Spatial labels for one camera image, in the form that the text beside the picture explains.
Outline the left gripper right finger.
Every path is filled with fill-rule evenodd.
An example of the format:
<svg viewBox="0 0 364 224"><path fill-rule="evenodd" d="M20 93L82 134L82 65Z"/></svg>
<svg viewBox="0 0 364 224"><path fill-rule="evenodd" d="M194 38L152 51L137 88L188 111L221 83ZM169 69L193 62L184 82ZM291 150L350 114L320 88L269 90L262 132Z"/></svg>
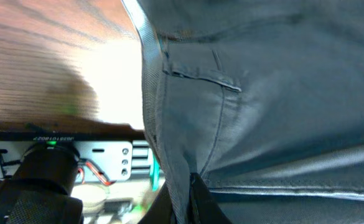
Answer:
<svg viewBox="0 0 364 224"><path fill-rule="evenodd" d="M198 173L190 175L189 221L193 224L231 224Z"/></svg>

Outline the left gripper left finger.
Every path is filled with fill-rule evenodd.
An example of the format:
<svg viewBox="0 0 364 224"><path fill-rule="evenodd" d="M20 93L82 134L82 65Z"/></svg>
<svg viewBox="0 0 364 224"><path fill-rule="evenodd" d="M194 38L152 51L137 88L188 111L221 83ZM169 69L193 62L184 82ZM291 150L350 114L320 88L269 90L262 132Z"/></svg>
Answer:
<svg viewBox="0 0 364 224"><path fill-rule="evenodd" d="M164 184L148 212L138 224L172 224L173 209L167 184Z"/></svg>

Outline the grey cargo shorts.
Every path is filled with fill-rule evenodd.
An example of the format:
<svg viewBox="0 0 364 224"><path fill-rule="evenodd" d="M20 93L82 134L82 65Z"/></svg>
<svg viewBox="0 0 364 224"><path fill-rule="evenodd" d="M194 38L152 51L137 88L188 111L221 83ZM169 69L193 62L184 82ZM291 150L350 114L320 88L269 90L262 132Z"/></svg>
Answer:
<svg viewBox="0 0 364 224"><path fill-rule="evenodd" d="M125 1L177 223L364 223L364 1Z"/></svg>

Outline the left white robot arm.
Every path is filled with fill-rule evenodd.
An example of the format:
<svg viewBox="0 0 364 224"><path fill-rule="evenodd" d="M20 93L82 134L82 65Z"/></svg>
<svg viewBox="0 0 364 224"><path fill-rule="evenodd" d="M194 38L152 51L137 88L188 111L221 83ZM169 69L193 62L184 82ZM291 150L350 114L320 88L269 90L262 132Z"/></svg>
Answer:
<svg viewBox="0 0 364 224"><path fill-rule="evenodd" d="M16 173L0 180L0 223L83 223L83 203L70 196L79 161L72 144L33 144ZM165 186L138 223L177 223L174 210ZM231 223L197 173L186 212L184 223Z"/></svg>

